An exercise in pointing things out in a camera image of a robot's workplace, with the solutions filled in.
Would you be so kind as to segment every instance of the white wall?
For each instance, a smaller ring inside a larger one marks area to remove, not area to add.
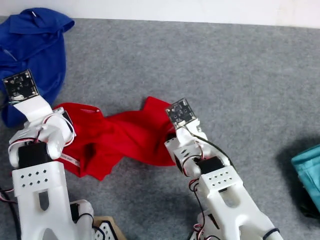
[[[320,0],[0,0],[0,16],[46,7],[72,18],[320,28]]]

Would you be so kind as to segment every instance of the gray carpet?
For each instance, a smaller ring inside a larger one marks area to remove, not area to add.
[[[56,100],[137,110],[154,96],[186,97],[208,138],[233,160],[260,209],[286,240],[315,240],[297,207],[290,159],[320,143],[320,30],[229,24],[76,19],[65,34],[67,75]],[[1,123],[0,185],[10,187]],[[128,240],[186,240],[200,212],[176,167],[123,159],[102,182],[67,172],[70,200],[114,216]],[[0,239],[15,239],[0,204]]]

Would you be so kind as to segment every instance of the teal fabric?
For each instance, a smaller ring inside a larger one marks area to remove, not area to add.
[[[320,211],[320,145],[309,148],[291,160],[299,179]]]

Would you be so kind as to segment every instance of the red shirt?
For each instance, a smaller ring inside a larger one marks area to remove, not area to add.
[[[62,103],[76,132],[63,154],[78,161],[77,166],[59,158],[65,169],[79,177],[91,175],[102,181],[123,157],[155,166],[173,166],[164,145],[174,133],[165,108],[169,103],[149,96],[142,110],[104,117],[99,108],[78,103]]]

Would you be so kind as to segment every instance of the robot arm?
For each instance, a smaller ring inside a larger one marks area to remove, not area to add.
[[[264,215],[243,185],[229,157],[201,131],[186,99],[166,112],[176,137],[165,146],[180,171],[194,178],[208,209],[198,216],[200,230],[191,240],[282,240],[279,230]]]
[[[17,198],[22,240],[101,240],[94,233],[93,208],[86,200],[69,201],[64,165],[58,161],[76,133],[63,108],[52,110],[30,71],[3,80],[10,104],[27,122],[9,141],[8,153]],[[48,208],[40,204],[46,193]]]

